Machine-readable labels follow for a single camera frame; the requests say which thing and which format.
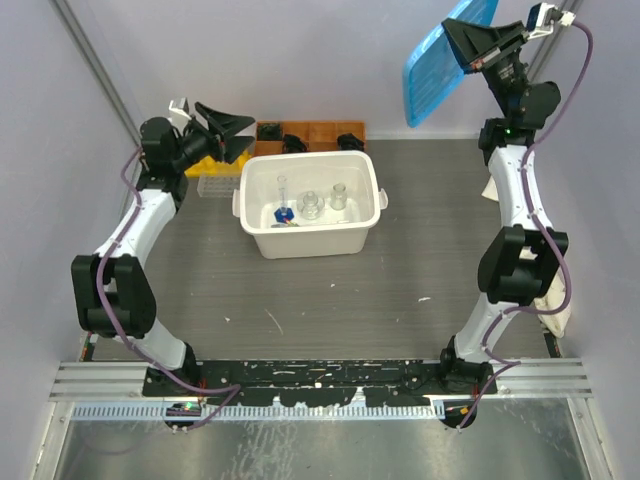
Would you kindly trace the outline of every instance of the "blue tray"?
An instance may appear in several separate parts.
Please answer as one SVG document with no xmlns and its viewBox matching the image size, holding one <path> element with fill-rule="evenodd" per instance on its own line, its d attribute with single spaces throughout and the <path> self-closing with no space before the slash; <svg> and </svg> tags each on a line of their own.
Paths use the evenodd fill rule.
<svg viewBox="0 0 640 480">
<path fill-rule="evenodd" d="M 449 14 L 478 25 L 490 25 L 498 0 L 462 0 Z M 417 127 L 462 81 L 442 25 L 425 37 L 407 60 L 402 72 L 404 113 L 410 127 Z"/>
</svg>

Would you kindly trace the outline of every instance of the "white plastic bin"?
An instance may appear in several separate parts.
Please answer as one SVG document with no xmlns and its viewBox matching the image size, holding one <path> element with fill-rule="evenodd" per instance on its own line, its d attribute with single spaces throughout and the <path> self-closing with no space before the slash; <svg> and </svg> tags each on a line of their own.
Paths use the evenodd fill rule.
<svg viewBox="0 0 640 480">
<path fill-rule="evenodd" d="M 280 206 L 280 175 L 287 177 L 288 206 L 297 227 L 272 228 Z M 329 205 L 337 183 L 346 185 L 349 197 L 347 207 L 340 211 Z M 302 218 L 296 208 L 298 196 L 309 190 L 325 199 L 324 212 L 317 220 Z M 378 191 L 371 159 L 358 151 L 255 157 L 242 170 L 240 190 L 233 192 L 233 214 L 256 239 L 265 258 L 358 253 L 387 204 L 385 191 Z"/>
</svg>

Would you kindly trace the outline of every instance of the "yellow object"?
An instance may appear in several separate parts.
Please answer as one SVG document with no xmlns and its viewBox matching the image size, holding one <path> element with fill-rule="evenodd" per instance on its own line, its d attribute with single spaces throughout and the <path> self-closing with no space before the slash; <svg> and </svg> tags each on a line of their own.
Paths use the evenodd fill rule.
<svg viewBox="0 0 640 480">
<path fill-rule="evenodd" d="M 240 175 L 244 164 L 251 158 L 248 150 L 245 150 L 235 162 L 231 165 L 224 162 L 216 162 L 213 158 L 207 156 L 188 169 L 185 173 L 189 178 L 198 178 L 202 174 L 206 175 Z"/>
</svg>

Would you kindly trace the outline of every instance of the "white mark on table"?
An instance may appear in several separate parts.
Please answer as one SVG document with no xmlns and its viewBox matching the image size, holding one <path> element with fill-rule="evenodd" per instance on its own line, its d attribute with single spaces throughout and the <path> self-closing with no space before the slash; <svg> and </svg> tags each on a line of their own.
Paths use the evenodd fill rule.
<svg viewBox="0 0 640 480">
<path fill-rule="evenodd" d="M 282 327 L 280 326 L 280 324 L 276 320 L 276 317 L 271 315 L 271 312 L 269 310 L 267 310 L 266 308 L 264 309 L 264 311 L 267 312 L 267 315 L 269 315 L 271 317 L 271 320 L 273 320 L 273 323 L 276 324 L 276 327 L 278 327 L 278 330 L 280 330 L 280 335 L 284 335 L 284 332 L 282 331 Z"/>
</svg>

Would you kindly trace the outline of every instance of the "bin handle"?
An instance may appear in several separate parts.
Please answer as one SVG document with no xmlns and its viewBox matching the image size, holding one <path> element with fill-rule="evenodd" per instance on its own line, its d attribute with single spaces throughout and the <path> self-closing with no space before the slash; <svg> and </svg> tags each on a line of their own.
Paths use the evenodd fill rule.
<svg viewBox="0 0 640 480">
<path fill-rule="evenodd" d="M 240 190 L 233 190 L 233 199 L 231 200 L 231 212 L 234 217 L 240 218 Z"/>
<path fill-rule="evenodd" d="M 378 195 L 380 196 L 380 210 L 384 210 L 389 206 L 389 197 L 387 196 L 387 192 L 384 191 L 384 188 L 380 189 Z"/>
</svg>

